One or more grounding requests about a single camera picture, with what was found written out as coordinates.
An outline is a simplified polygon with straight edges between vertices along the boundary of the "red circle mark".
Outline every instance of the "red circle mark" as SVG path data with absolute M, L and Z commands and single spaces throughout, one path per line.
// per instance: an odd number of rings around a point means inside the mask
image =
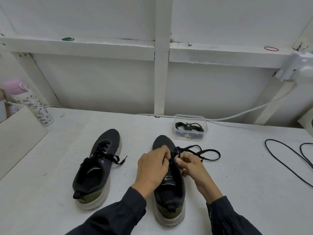
M 274 51 L 274 52 L 279 51 L 279 49 L 278 49 L 278 48 L 268 47 L 268 46 L 264 47 L 264 49 L 266 49 L 266 50 L 268 50 L 268 51 Z

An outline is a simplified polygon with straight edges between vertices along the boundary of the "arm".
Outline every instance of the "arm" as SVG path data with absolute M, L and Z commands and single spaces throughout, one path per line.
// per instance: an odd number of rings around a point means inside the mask
M 213 235 L 262 235 L 247 219 L 237 214 L 226 196 L 223 196 L 200 158 L 182 153 L 175 161 L 182 175 L 189 175 L 207 202 Z
M 66 235 L 129 235 L 146 213 L 147 198 L 165 177 L 170 157 L 166 146 L 143 154 L 136 181 L 122 200 L 98 210 Z

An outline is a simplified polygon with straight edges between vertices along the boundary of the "sleeve cuff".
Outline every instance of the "sleeve cuff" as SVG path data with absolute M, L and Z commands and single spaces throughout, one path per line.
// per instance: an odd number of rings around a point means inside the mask
M 141 218 L 146 214 L 147 202 L 143 196 L 134 188 L 129 187 L 123 196 L 121 202 L 127 205 L 133 212 L 136 218 L 136 225 Z
M 207 203 L 207 208 L 209 212 L 209 218 L 214 222 L 221 221 L 223 218 L 235 212 L 226 196 L 213 201 L 213 203 L 210 205 Z

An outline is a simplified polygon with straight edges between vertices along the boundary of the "pink bottle cap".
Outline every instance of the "pink bottle cap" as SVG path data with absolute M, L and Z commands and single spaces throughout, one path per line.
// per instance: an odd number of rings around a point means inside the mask
M 10 95 L 19 95 L 29 90 L 28 85 L 19 78 L 4 82 L 3 87 L 4 90 Z

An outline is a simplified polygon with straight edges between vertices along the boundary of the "hand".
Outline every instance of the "hand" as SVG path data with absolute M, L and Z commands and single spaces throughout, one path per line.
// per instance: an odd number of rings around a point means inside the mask
M 184 177 L 189 175 L 194 180 L 198 191 L 208 204 L 223 196 L 198 156 L 182 153 L 180 158 L 175 158 L 175 161 L 182 169 L 182 175 Z
M 144 153 L 138 160 L 136 181 L 131 187 L 147 199 L 165 177 L 170 158 L 170 150 L 165 145 L 148 154 Z

